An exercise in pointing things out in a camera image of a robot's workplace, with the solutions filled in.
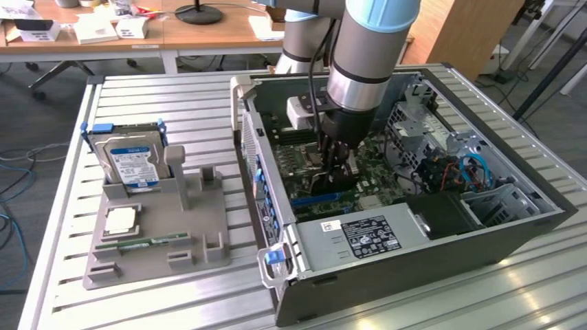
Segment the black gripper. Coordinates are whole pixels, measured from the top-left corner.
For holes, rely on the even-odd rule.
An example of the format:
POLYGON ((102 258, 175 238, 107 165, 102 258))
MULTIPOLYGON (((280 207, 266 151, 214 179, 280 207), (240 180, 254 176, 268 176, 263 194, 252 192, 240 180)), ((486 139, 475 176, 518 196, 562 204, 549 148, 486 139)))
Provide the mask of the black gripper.
POLYGON ((348 111, 344 108, 324 113, 322 119, 320 143, 328 147, 342 142, 350 149, 356 149, 366 139, 375 119, 375 110, 348 111))

